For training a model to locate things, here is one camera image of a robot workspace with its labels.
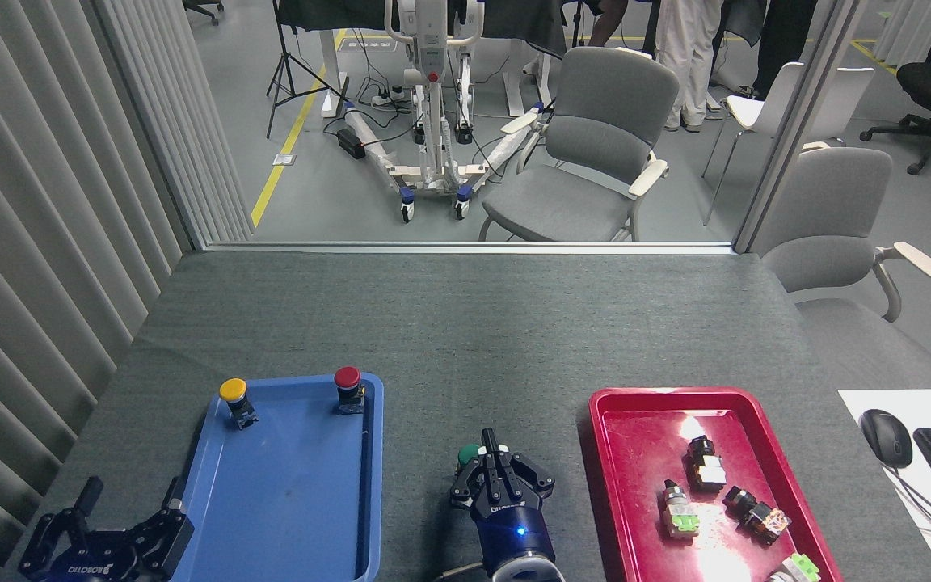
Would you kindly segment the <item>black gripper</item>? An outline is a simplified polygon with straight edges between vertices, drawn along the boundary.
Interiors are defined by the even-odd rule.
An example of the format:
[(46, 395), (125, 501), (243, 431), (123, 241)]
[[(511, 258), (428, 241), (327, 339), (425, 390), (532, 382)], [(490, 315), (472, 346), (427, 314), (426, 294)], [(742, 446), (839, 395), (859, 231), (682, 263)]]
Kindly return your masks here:
[(481, 445), (459, 453), (449, 491), (454, 508), (472, 509), (484, 567), (502, 567), (536, 555), (555, 560), (543, 500), (553, 494), (554, 476), (528, 454), (499, 445), (493, 428), (484, 428)]
[[(44, 581), (160, 581), (152, 567), (178, 567), (195, 533), (183, 505), (184, 487), (181, 476), (171, 479), (159, 511), (134, 526), (130, 537), (92, 537), (87, 518), (103, 480), (90, 476), (73, 505), (38, 520), (19, 572)], [(63, 535), (68, 546), (54, 559)]]

